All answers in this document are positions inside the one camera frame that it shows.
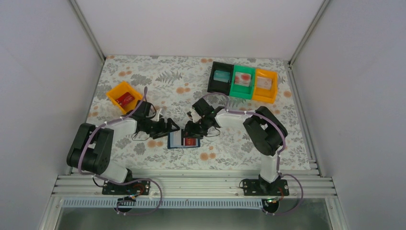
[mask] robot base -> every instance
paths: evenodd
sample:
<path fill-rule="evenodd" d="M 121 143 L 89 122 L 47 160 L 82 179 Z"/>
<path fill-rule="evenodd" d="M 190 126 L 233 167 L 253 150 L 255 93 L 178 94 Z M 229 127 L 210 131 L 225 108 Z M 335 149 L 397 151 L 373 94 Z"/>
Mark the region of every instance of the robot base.
<path fill-rule="evenodd" d="M 244 196 L 281 196 L 280 189 L 284 196 L 289 195 L 288 182 L 283 179 L 274 181 L 272 189 L 269 190 L 264 190 L 258 179 L 244 179 L 241 182 Z"/>
<path fill-rule="evenodd" d="M 110 182 L 104 183 L 103 191 L 101 192 L 103 195 L 133 195 L 137 194 L 140 191 L 140 188 L 143 187 L 144 191 L 140 195 L 149 195 L 149 188 L 151 186 L 151 182 L 149 181 L 141 181 L 138 183 L 133 183 L 129 185 L 116 185 Z"/>

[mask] orange bin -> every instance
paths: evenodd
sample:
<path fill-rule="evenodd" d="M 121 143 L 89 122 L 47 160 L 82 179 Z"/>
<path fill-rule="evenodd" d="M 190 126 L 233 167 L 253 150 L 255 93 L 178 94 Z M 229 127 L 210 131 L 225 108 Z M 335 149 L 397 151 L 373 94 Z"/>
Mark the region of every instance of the orange bin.
<path fill-rule="evenodd" d="M 272 85 L 270 89 L 258 87 L 258 83 L 264 82 L 263 80 L 258 81 L 259 78 L 263 80 L 272 80 Z M 278 73 L 274 71 L 256 69 L 255 70 L 255 87 L 254 93 L 252 94 L 252 99 L 260 102 L 274 103 L 276 99 L 276 94 L 278 92 Z"/>
<path fill-rule="evenodd" d="M 126 104 L 124 107 L 121 107 L 115 100 L 124 95 L 126 92 L 129 92 L 135 98 L 135 100 Z M 130 86 L 130 84 L 128 84 L 126 81 L 123 81 L 120 84 L 118 84 L 112 90 L 108 91 L 106 95 L 107 97 L 109 97 L 109 99 L 113 102 L 115 106 L 120 108 L 123 114 L 126 114 L 128 111 L 135 109 L 137 102 L 142 99 L 142 95 L 135 89 L 133 89 Z"/>

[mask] floral mat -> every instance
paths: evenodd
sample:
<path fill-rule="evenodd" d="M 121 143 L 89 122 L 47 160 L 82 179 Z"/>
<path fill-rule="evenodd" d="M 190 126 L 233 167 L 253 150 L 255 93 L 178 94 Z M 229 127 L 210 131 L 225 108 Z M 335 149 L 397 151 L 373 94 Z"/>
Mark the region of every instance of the floral mat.
<path fill-rule="evenodd" d="M 186 113 L 203 95 L 213 61 L 267 69 L 278 73 L 278 95 L 274 104 L 230 97 L 230 105 L 239 110 L 268 107 L 288 131 L 287 149 L 281 154 L 281 169 L 310 169 L 299 120 L 283 61 L 257 58 L 208 58 L 163 56 L 108 56 L 88 116 L 88 123 L 99 125 L 119 117 L 118 107 L 106 93 L 122 81 L 142 93 L 148 87 L 147 100 L 162 108 L 165 118 L 172 118 L 181 128 L 189 118 Z M 222 96 L 206 99 L 214 108 L 224 105 Z M 204 138 L 201 147 L 168 149 L 167 137 L 152 140 L 141 134 L 127 136 L 113 144 L 112 161 L 130 169 L 257 170 L 260 153 L 245 130 L 221 128 L 217 137 Z M 217 134 L 210 130 L 209 135 Z"/>

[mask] black bin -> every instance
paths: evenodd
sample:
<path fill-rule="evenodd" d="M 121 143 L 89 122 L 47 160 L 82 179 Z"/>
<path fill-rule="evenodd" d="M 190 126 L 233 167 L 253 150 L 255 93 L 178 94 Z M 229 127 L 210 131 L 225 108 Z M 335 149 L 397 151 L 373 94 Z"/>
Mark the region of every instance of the black bin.
<path fill-rule="evenodd" d="M 230 73 L 228 82 L 214 80 L 214 72 L 216 70 Z M 212 66 L 212 71 L 210 73 L 209 85 L 207 87 L 207 91 L 208 92 L 221 92 L 221 93 L 224 93 L 225 95 L 229 95 L 230 88 L 231 88 L 231 80 L 233 78 L 233 70 L 234 70 L 234 65 L 214 61 L 213 66 Z"/>

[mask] white enclosure wall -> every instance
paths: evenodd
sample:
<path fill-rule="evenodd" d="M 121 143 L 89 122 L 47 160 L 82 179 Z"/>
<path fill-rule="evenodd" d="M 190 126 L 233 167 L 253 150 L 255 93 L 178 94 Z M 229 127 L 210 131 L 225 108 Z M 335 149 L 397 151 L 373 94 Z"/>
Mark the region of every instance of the white enclosure wall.
<path fill-rule="evenodd" d="M 0 229 L 37 229 L 101 60 L 67 0 L 0 1 Z"/>
<path fill-rule="evenodd" d="M 103 53 L 292 57 L 323 0 L 77 0 Z"/>
<path fill-rule="evenodd" d="M 353 230 L 406 229 L 406 1 L 333 0 L 294 63 Z"/>

